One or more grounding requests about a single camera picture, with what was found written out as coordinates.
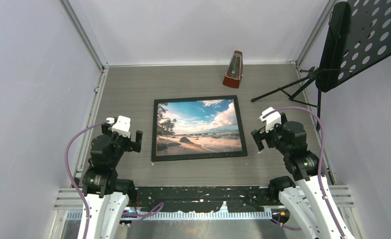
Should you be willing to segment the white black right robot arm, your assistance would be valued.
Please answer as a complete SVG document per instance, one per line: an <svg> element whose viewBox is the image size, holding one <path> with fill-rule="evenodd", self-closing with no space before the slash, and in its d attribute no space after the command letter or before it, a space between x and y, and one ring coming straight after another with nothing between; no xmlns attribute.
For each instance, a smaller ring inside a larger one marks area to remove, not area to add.
<svg viewBox="0 0 391 239"><path fill-rule="evenodd" d="M337 210L326 176L320 172L319 157L308 150L304 126L295 121L273 123L251 135L259 150L266 146L277 149L291 174L270 180L270 201L283 204L309 239L354 238Z"/></svg>

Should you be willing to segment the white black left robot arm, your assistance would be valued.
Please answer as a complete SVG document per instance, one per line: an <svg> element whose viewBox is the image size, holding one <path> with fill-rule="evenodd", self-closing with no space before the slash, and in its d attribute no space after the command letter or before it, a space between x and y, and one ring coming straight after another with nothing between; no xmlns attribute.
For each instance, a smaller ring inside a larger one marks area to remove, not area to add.
<svg viewBox="0 0 391 239"><path fill-rule="evenodd" d="M141 151L142 131L136 131L135 141L107 126L102 132L91 142L89 167L81 179L85 204L80 239L113 239L125 207L137 199L134 182L118 178L116 167L124 153Z"/></svg>

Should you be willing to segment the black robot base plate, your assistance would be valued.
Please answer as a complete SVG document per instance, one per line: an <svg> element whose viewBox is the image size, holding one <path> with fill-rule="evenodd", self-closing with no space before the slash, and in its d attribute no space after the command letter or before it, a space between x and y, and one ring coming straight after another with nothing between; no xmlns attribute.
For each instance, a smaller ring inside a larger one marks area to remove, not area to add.
<svg viewBox="0 0 391 239"><path fill-rule="evenodd" d="M260 212L265 206L280 206L269 198L267 187L260 186L174 186L138 187L129 206L148 212L159 203L162 212L218 212L226 206L231 213Z"/></svg>

